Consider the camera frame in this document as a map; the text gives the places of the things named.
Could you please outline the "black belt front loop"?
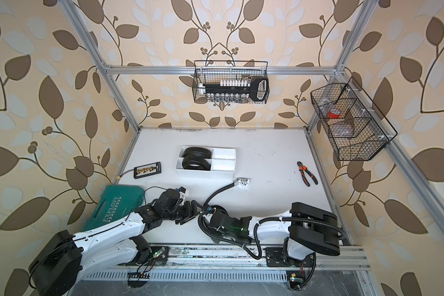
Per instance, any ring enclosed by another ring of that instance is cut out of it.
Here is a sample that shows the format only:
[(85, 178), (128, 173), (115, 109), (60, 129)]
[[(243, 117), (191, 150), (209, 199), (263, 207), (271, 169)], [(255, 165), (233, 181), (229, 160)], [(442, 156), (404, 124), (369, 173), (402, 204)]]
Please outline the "black belt front loop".
[(210, 171), (211, 164), (203, 157), (187, 155), (182, 160), (182, 168), (184, 170)]

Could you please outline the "black belt long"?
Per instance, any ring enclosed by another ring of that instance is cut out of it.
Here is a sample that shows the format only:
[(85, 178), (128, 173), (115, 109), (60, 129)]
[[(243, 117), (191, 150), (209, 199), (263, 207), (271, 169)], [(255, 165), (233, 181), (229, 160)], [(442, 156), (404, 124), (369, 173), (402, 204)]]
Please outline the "black belt long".
[(212, 151), (206, 148), (200, 148), (200, 147), (189, 147), (186, 148), (182, 154), (182, 157), (187, 156), (194, 156), (194, 157), (200, 157), (203, 159), (211, 159), (212, 158)]

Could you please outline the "white divided storage tray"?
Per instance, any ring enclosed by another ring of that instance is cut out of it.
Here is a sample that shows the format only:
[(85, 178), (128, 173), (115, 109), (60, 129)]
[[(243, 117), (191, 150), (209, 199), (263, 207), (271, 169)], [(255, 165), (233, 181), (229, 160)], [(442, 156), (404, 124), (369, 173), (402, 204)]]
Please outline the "white divided storage tray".
[(206, 159), (206, 161), (211, 164), (210, 171), (184, 170), (182, 168), (182, 154), (184, 150), (189, 147), (190, 146), (182, 146), (176, 158), (175, 170), (180, 177), (211, 180), (231, 180), (234, 178), (236, 170), (235, 149), (200, 147), (212, 151), (212, 158)]

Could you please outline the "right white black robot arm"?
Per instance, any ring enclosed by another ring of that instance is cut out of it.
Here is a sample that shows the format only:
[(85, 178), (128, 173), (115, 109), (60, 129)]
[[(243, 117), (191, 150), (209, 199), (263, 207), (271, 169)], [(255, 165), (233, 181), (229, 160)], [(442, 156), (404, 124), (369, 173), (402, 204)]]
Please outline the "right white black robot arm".
[(284, 213), (265, 218), (237, 219), (219, 206), (207, 207), (197, 222), (214, 243), (236, 245), (255, 260), (262, 258), (261, 242), (267, 239), (283, 239), (290, 259), (303, 260), (314, 253), (336, 257), (345, 236), (335, 214), (300, 202)]

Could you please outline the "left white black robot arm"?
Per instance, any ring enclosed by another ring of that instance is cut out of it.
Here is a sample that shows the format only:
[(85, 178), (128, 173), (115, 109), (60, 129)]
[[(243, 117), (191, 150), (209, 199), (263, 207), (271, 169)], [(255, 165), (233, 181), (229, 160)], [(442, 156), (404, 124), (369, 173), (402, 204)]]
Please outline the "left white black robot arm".
[(95, 272), (124, 263), (152, 263), (166, 248), (152, 250), (143, 234), (166, 220), (185, 224), (201, 208), (186, 200), (185, 188), (168, 189), (114, 222), (76, 234), (61, 231), (29, 266), (29, 285), (40, 296), (62, 296)]

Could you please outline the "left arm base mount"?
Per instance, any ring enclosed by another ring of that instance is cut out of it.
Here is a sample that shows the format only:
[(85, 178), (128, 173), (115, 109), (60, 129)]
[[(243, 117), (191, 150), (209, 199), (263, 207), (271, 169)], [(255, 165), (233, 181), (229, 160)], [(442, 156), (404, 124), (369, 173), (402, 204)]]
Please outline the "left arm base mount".
[(168, 260), (169, 246), (150, 246), (144, 250), (138, 250), (133, 260), (122, 263), (120, 266), (150, 266), (153, 263), (163, 265)]

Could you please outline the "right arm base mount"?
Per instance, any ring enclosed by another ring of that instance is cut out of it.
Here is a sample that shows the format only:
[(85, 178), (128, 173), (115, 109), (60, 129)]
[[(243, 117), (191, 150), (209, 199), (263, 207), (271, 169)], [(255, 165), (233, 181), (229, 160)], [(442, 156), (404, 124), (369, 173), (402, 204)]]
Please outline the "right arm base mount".
[(287, 255), (287, 251), (283, 247), (267, 247), (265, 255), (266, 265), (270, 268), (311, 268), (316, 263), (313, 254), (302, 260), (294, 259)]

